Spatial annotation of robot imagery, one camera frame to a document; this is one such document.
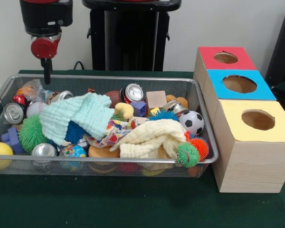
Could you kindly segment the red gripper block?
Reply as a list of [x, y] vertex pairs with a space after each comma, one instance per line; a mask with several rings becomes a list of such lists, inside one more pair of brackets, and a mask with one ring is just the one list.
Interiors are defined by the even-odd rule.
[[44, 80], [45, 84], [51, 83], [52, 73], [52, 58], [57, 54], [58, 44], [61, 39], [62, 32], [54, 36], [31, 36], [31, 52], [32, 54], [40, 59], [41, 66], [44, 69]]

